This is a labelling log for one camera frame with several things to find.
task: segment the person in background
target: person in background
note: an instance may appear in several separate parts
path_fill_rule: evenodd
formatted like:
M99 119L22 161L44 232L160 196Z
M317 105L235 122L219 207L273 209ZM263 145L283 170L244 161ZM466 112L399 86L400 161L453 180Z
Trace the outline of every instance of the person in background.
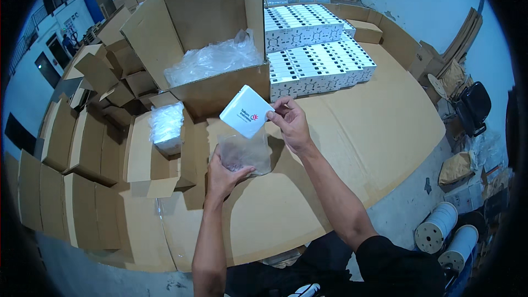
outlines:
M442 296L445 280L439 262L430 254L395 246L374 230L359 198L312 141L301 107L291 97L272 106L275 112L268 112L267 118L299 156L334 231L312 241L292 266L254 262L226 268L222 204L254 167L229 171L216 146L192 263L195 296ZM364 282L350 280L346 267L352 252Z
M68 52L70 52L72 57L75 56L77 50L73 47L73 42L66 34L62 35L62 45L66 50L68 50Z

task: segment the person's left hand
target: person's left hand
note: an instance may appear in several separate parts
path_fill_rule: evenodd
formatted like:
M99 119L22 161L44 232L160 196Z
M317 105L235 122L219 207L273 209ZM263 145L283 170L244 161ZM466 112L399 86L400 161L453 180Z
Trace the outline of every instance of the person's left hand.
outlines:
M255 168L243 167L236 172L231 172L222 165L220 147L218 145L216 145L214 151L207 168L208 189L206 198L224 201L231 194L236 183L252 173Z

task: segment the black shorts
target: black shorts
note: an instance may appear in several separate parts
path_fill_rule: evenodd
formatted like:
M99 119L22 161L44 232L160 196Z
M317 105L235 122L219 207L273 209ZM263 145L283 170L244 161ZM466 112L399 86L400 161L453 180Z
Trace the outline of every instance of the black shorts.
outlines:
M444 273L432 255L395 246L383 236L368 238L357 250L364 282L350 281L346 267L352 250L331 232L312 241L292 266L249 263L228 268L225 292L231 297L288 296L318 283L325 296L443 295Z

